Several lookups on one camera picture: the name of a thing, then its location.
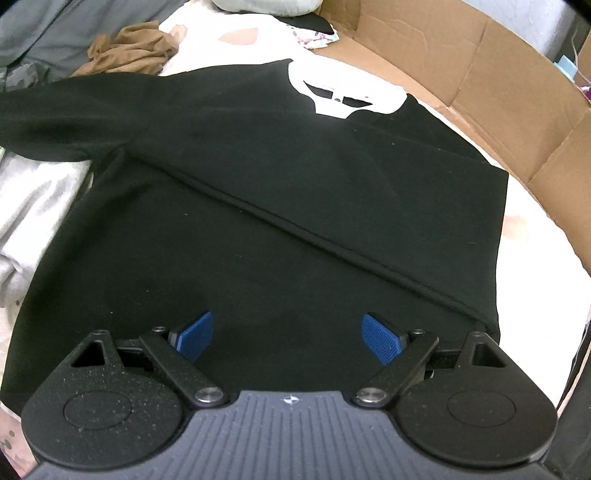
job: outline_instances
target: folded garment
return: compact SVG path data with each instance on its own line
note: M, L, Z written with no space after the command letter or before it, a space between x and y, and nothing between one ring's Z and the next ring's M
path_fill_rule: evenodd
M97 35L88 49L90 62L72 76L102 72L137 72L159 74L162 65L178 52L178 41L158 29L158 22L145 22L122 28L111 41Z
M298 43L308 50L327 47L329 44L339 39L336 30L334 30L332 34L326 34L316 30L292 27L291 25L287 25L287 27L292 31Z

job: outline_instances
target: black clothing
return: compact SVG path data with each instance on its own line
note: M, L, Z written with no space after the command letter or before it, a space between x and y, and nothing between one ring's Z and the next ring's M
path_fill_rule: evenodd
M134 337L211 310L196 365L230 391L349 390L381 364L361 339L403 329L499 338L507 174L412 97L314 113L288 61L170 77L110 73L0 95L0 145L92 159L15 325L16 413L92 329Z

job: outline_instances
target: screw head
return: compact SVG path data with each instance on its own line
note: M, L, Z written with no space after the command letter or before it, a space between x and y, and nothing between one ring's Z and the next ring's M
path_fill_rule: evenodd
M223 390L219 387L205 387L195 393L195 398L201 403L216 403L223 398Z
M376 405L386 400L386 392L380 388L366 387L362 388L355 395L357 400L364 405Z

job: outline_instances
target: wrinkled cloth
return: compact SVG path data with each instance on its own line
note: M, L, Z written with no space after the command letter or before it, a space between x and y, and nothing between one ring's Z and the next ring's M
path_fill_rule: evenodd
M47 82L49 68L40 63L26 63L14 69L0 68L0 93L29 88Z
M178 52L178 40L158 29L158 22L145 22L121 29L111 41L108 35L97 35L88 49L90 62L72 76L103 72L136 72L159 74L162 66Z
M24 298L89 166L0 153L0 307Z
M19 0L0 17L0 67L24 64L49 69L48 80L69 77L88 61L98 34L127 25L163 21L184 0Z

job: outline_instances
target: cardboard flap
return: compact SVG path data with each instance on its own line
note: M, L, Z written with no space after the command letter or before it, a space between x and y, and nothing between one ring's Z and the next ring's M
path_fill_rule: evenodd
M591 111L528 183L591 271Z
M357 30L361 0L324 0L320 12L337 30Z
M457 0L365 0L354 39L450 105L488 21Z
M589 110L550 61L492 20L452 107L525 184Z

